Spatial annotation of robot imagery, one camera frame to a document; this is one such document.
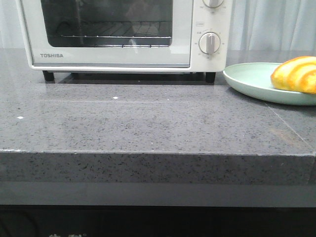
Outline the glass oven door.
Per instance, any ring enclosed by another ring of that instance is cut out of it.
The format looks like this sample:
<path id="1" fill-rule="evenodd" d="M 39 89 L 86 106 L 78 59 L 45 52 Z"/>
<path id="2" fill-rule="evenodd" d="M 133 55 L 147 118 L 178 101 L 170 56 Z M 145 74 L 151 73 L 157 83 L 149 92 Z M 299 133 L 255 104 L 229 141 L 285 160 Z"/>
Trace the glass oven door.
<path id="1" fill-rule="evenodd" d="M 190 65 L 191 0 L 19 0 L 25 47 L 33 67 L 167 67 Z M 169 47 L 54 47 L 61 22 L 171 22 Z"/>

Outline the yellow striped bread roll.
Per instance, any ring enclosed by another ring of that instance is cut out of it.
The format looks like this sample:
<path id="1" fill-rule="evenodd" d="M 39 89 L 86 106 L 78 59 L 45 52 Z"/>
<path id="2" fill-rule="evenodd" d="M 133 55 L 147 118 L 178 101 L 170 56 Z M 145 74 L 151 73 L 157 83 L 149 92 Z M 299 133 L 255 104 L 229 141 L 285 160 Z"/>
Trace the yellow striped bread roll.
<path id="1" fill-rule="evenodd" d="M 300 56 L 280 64 L 270 76 L 274 88 L 316 93 L 316 57 Z"/>

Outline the white Toshiba toaster oven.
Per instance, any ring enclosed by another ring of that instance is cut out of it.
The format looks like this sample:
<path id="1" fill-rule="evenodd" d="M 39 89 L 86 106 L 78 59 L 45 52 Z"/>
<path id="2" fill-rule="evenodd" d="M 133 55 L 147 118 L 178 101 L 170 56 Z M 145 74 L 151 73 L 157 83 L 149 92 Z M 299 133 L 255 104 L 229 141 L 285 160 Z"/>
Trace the white Toshiba toaster oven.
<path id="1" fill-rule="evenodd" d="M 71 73 L 114 73 L 114 74 L 186 74 L 205 73 L 208 82 L 214 82 L 215 74 L 224 70 L 226 66 L 229 32 L 231 25 L 231 15 L 233 2 L 224 0 L 217 8 L 209 8 L 202 0 L 192 0 L 192 36 L 190 65 L 187 68 L 167 68 L 167 67 L 33 67 L 29 63 L 28 50 L 25 47 L 28 64 L 33 70 L 43 72 L 46 81 L 54 79 L 55 72 Z M 21 23 L 23 39 L 25 44 L 24 27 Z M 212 55 L 204 54 L 199 48 L 200 37 L 208 32 L 216 33 L 220 40 L 220 47 Z"/>

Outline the lower white timer knob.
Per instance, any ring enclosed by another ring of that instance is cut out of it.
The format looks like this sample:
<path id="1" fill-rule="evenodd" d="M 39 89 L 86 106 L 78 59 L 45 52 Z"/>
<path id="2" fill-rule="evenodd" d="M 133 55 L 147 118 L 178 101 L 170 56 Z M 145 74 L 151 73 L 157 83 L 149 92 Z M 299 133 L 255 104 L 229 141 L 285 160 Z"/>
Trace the lower white timer knob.
<path id="1" fill-rule="evenodd" d="M 199 39 L 199 48 L 204 54 L 212 55 L 218 51 L 221 40 L 216 33 L 208 32 Z"/>

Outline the light green round plate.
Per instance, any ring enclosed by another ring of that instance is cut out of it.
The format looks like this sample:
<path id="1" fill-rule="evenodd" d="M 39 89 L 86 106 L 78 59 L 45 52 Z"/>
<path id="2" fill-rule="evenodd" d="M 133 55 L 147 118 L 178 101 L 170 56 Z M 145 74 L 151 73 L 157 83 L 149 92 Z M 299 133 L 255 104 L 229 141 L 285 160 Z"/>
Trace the light green round plate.
<path id="1" fill-rule="evenodd" d="M 223 74 L 229 86 L 252 98 L 284 105 L 314 106 L 314 94 L 274 88 L 271 74 L 279 65 L 267 62 L 241 63 L 227 66 Z"/>

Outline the upper white temperature knob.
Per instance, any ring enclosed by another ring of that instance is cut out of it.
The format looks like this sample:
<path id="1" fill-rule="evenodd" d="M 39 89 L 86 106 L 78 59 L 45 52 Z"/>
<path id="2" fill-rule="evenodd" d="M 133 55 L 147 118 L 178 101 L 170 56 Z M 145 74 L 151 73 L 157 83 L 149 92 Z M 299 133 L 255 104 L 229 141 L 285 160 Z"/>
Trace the upper white temperature knob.
<path id="1" fill-rule="evenodd" d="M 203 0 L 203 3 L 209 8 L 217 8 L 223 3 L 223 0 Z"/>

